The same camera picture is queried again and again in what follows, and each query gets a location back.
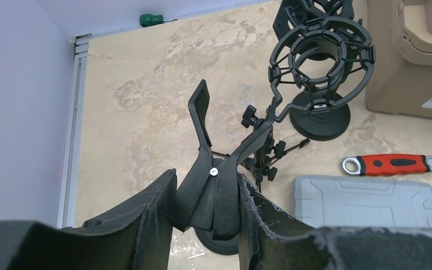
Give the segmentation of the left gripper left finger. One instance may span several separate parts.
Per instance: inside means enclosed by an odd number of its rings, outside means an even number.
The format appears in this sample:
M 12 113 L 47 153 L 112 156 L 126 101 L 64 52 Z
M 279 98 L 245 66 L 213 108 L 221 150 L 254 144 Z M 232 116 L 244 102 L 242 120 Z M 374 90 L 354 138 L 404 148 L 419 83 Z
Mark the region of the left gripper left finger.
M 78 228 L 0 220 L 0 269 L 167 269 L 174 169 Z

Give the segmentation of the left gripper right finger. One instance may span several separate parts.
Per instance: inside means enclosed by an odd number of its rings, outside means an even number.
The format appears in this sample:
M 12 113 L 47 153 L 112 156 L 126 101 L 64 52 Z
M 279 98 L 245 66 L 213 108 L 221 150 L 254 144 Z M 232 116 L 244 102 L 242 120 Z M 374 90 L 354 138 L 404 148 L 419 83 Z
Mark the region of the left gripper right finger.
M 432 269 L 432 228 L 314 228 L 237 179 L 241 269 Z

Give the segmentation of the black round-base shock mount stand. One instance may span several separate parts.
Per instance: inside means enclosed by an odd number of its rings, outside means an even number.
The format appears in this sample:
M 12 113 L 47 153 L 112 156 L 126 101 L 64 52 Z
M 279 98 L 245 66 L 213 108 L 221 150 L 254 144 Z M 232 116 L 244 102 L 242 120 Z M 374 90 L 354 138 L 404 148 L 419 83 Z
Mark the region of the black round-base shock mount stand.
M 351 1 L 282 1 L 273 23 L 278 45 L 271 56 L 269 81 L 277 91 L 282 77 L 301 92 L 280 115 L 307 138 L 328 141 L 342 135 L 350 122 L 350 108 L 337 93 L 353 65 L 349 58 L 354 33 L 349 31 Z

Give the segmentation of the black tripod shock mount stand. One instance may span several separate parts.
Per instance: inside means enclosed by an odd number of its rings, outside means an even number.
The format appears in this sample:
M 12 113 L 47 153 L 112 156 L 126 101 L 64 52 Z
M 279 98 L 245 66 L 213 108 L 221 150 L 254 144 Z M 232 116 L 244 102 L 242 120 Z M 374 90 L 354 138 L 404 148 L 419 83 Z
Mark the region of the black tripod shock mount stand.
M 325 16 L 293 26 L 269 61 L 270 87 L 282 106 L 275 121 L 290 119 L 303 136 L 297 148 L 339 137 L 350 123 L 349 102 L 367 85 L 374 65 L 375 48 L 362 20 Z M 283 105 L 289 89 L 298 93 Z

